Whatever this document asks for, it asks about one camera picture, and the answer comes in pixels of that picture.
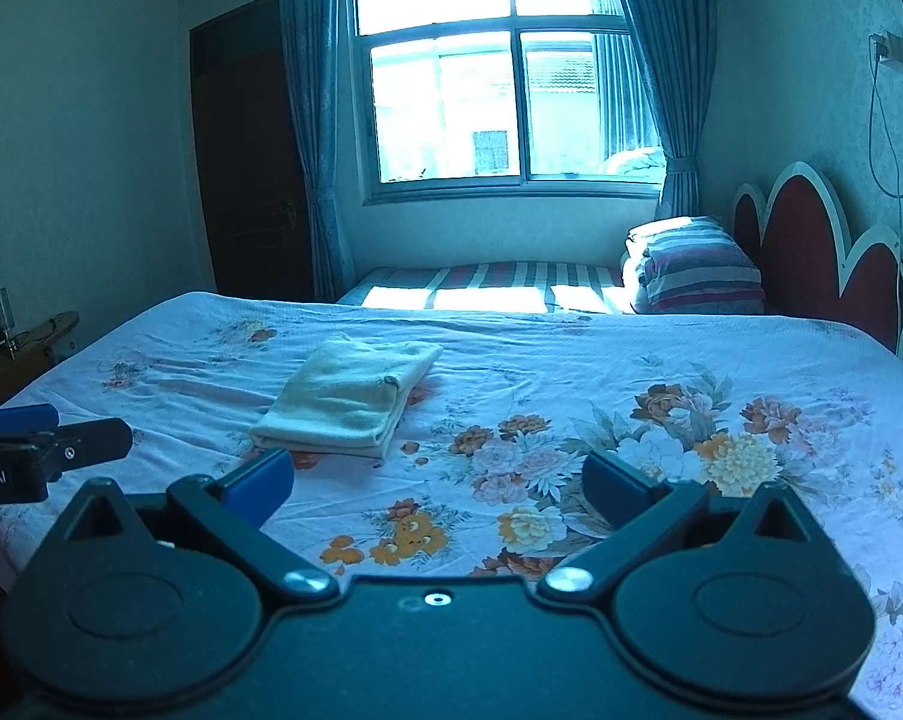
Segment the white towel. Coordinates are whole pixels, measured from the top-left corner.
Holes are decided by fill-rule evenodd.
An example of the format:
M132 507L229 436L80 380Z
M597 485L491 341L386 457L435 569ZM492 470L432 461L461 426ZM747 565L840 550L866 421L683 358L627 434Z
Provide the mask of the white towel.
M304 361L256 427L258 446L383 458L411 388L443 348L336 335Z

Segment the headboard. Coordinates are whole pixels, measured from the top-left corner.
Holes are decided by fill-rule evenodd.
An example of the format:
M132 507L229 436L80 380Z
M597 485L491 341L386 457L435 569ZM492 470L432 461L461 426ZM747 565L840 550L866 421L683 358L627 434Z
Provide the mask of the headboard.
M788 167L767 200L751 184L738 190L733 234L781 314L851 324L903 360L903 242L879 224L851 245L841 202L813 167Z

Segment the window frame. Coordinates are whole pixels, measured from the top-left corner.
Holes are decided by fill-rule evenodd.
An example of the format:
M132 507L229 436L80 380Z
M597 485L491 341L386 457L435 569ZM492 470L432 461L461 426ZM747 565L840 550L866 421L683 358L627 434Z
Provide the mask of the window frame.
M518 174L426 178L419 181L382 182L379 164L377 120L374 109L371 51L416 40L429 40L473 32L507 32L511 36L512 72L517 107ZM528 122L526 65L521 47L525 32L591 32L630 36L623 16L519 16L511 0L508 16L490 19L429 23L393 29L373 35L358 34L358 2L347 0L347 40L352 67L352 100L355 117L359 172L364 181L366 205L410 200L453 199L483 196L606 196L615 199L654 199L661 185L647 181L594 178L534 178L531 172L531 130Z

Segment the floral bedspread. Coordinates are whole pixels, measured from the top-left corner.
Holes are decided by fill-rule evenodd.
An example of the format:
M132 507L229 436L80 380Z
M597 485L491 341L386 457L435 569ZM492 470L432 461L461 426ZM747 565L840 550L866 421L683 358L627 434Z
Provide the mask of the floral bedspread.
M343 581L356 574L538 579L610 533L584 499L590 447L714 495L792 485L877 615L854 690L903 718L903 364L843 325L784 317L445 314L194 293L133 319L30 386L65 422L120 416L126 460L67 474L45 503L0 507L20 571L89 476L129 493L221 475L329 334L445 347L384 461L298 454L263 530Z

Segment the blue curtain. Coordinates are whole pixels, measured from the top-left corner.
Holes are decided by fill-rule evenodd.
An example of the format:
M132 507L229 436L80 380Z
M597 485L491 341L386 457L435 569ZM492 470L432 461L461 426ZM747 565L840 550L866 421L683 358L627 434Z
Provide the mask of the blue curtain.
M595 13L623 13L621 0L592 0ZM659 135L638 69L631 38L595 34L601 158L621 151L657 146Z
M338 0L280 0L291 118L308 195L315 299L333 303L354 284L335 197Z
M657 218L699 215L698 146L712 96L716 0L622 0L667 175Z

